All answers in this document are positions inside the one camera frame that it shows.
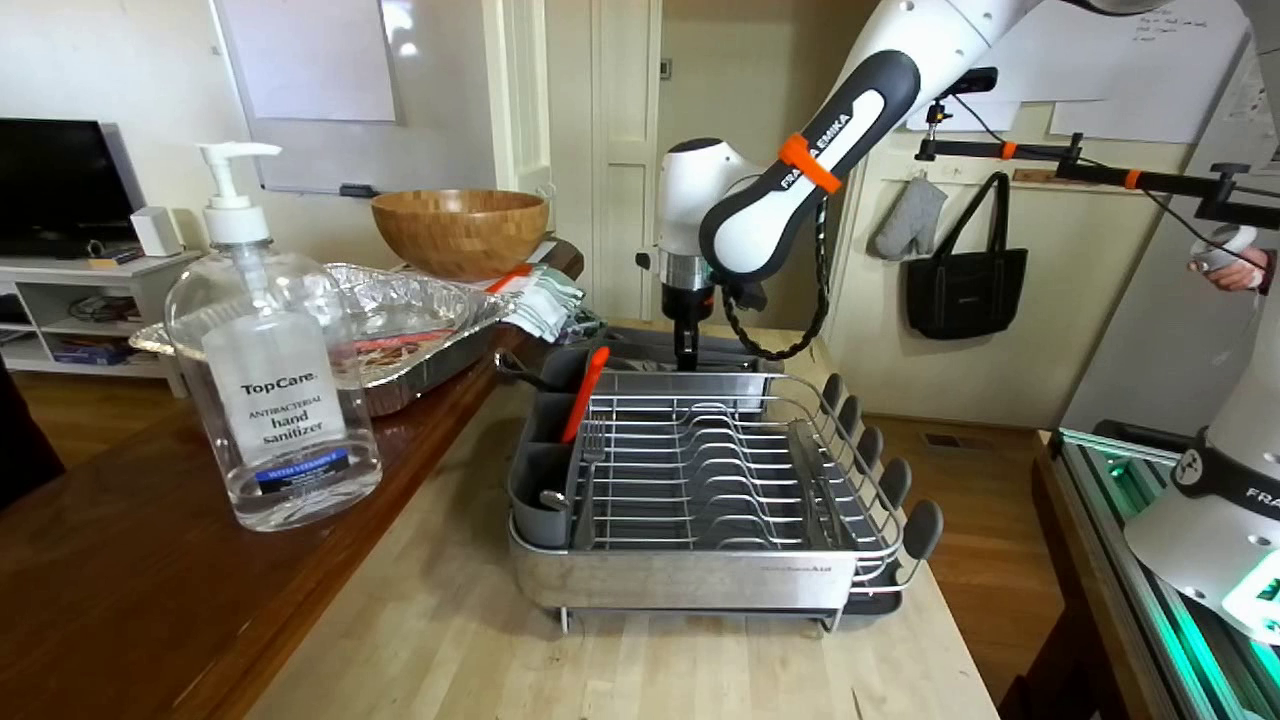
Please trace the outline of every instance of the black tote bag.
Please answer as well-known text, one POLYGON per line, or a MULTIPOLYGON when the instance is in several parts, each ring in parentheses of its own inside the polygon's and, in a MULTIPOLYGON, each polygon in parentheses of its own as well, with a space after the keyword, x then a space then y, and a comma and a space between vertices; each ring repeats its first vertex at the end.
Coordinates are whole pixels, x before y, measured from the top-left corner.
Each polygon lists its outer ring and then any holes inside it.
POLYGON ((905 263, 906 322, 931 338, 964 338, 1004 332, 1023 291, 1027 250, 1006 248, 1006 175, 986 183, 960 212, 937 256, 905 263), (972 212, 996 191, 992 237, 984 250, 954 250, 972 212))

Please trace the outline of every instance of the television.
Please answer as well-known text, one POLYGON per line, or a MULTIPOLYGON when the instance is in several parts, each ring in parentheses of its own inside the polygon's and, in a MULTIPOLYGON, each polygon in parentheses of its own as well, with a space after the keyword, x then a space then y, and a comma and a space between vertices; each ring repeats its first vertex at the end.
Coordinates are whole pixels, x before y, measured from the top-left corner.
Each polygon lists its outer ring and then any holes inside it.
POLYGON ((0 121, 0 261, 127 256, 141 208, 119 134, 97 121, 0 121))

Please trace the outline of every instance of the plastic container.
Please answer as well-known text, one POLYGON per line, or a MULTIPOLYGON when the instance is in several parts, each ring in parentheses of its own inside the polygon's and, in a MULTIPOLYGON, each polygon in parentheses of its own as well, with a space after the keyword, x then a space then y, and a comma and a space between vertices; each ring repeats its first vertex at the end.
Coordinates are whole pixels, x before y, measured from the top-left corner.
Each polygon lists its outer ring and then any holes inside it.
POLYGON ((251 532, 323 520, 380 484, 363 408, 353 295, 303 256, 277 250, 262 212, 231 183, 231 155, 272 142, 206 142, 221 183, 206 256, 163 302, 173 355, 200 412, 231 513, 251 532))

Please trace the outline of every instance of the wooden bowl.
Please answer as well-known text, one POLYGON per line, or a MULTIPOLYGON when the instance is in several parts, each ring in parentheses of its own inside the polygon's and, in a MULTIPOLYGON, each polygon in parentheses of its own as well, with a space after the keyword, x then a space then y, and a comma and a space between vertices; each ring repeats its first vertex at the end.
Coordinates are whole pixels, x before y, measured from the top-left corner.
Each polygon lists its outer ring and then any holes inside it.
POLYGON ((548 202, 490 188, 384 191, 372 199, 372 220, 410 269, 470 282, 527 261, 548 231, 548 202))

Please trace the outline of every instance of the white cabinet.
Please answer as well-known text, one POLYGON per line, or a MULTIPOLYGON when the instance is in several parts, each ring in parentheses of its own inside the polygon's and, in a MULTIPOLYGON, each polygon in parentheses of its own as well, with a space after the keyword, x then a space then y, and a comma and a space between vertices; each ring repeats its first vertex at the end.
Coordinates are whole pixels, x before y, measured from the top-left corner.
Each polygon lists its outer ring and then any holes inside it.
POLYGON ((0 261, 0 355, 11 372, 169 374, 127 349, 163 316, 163 291, 194 256, 143 256, 116 269, 84 261, 0 261))

